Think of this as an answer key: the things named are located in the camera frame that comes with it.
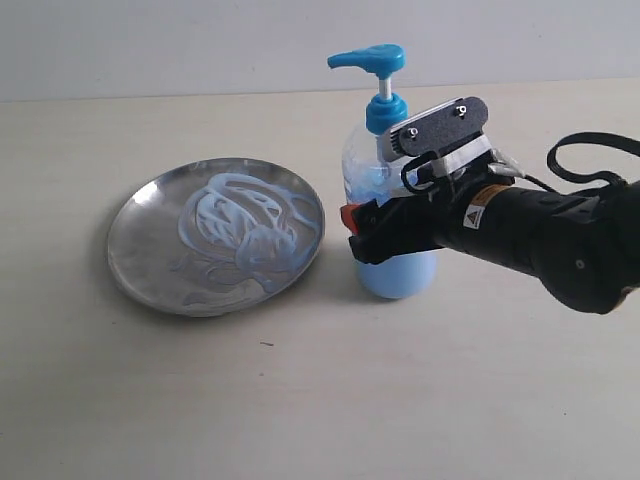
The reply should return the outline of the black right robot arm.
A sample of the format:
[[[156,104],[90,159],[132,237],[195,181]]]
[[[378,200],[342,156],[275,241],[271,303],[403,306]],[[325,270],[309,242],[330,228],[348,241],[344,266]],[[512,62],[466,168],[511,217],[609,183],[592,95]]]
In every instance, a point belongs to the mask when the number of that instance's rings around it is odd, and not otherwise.
[[[562,194],[473,168],[340,214],[365,264],[450,249],[534,277],[582,313],[607,314],[639,288],[638,183]]]

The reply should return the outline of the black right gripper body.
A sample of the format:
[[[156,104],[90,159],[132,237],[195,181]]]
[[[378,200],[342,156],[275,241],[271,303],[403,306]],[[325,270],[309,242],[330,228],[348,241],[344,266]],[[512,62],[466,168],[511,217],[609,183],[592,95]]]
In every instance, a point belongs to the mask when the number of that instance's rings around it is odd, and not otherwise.
[[[379,206],[379,249],[385,253],[417,253],[441,248],[437,233],[464,210],[483,187],[512,187],[512,176],[490,173],[485,164],[430,183],[425,191],[391,198]]]

